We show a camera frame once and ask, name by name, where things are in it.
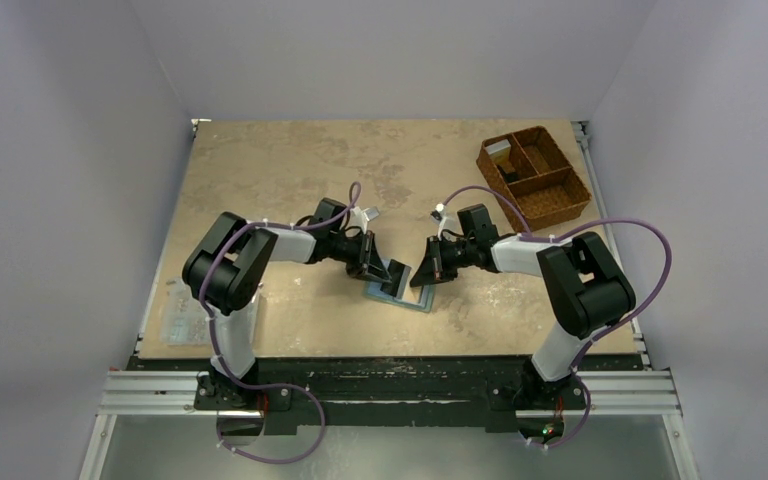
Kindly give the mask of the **green card holder wallet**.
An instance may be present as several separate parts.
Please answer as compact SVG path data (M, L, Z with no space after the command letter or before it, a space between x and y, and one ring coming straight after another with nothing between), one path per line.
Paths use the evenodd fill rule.
M405 308L412 311L429 313L432 310L432 305L433 305L434 296L435 296L434 285L421 287L419 290L418 297L415 301L411 301L410 299L405 298L405 292L408 290L408 285L404 292L404 296L401 300L394 299L389 295L383 293L381 291L382 285L384 284L380 284L376 282L367 282L365 289L363 290L364 296L373 301L377 301L380 303L384 303L384 304L388 304L388 305L392 305L400 308Z

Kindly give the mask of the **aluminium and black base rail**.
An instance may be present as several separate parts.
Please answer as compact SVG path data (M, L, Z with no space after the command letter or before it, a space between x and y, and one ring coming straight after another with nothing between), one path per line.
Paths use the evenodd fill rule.
M518 356L265 359L265 391L247 391L202 362L148 362L112 372L106 415L199 415L239 420L269 435L301 427L481 428L557 439L584 416L661 417L680 403L670 373L629 356L599 356L575 379L524 393Z

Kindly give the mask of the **brown woven divided basket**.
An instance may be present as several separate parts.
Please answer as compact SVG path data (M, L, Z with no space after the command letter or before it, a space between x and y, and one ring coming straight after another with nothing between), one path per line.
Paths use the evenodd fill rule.
M507 138L510 158L492 161L488 143ZM581 216L592 194L572 162L543 126L491 137L481 143L476 165L516 232L538 231Z

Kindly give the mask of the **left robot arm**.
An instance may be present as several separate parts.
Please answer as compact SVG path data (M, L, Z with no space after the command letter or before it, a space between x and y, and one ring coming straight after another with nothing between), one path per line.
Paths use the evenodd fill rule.
M182 280L206 310L211 364L225 375L219 395L232 408L247 408L257 399L258 382L247 375L256 363L251 328L269 264L334 260L351 278L389 284L369 229L378 215L375 208L324 198L300 224L249 222L231 212L216 218L185 262Z

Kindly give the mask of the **clear plastic bag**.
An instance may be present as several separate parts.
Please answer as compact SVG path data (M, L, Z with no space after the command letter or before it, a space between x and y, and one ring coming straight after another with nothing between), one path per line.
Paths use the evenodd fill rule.
M191 289L181 278L169 280L166 286L168 292L163 308L161 340L173 346L209 346L207 314L192 296ZM257 290L251 303L243 310L233 313L230 318L220 316L227 330L234 328L252 342L260 298L260 290Z

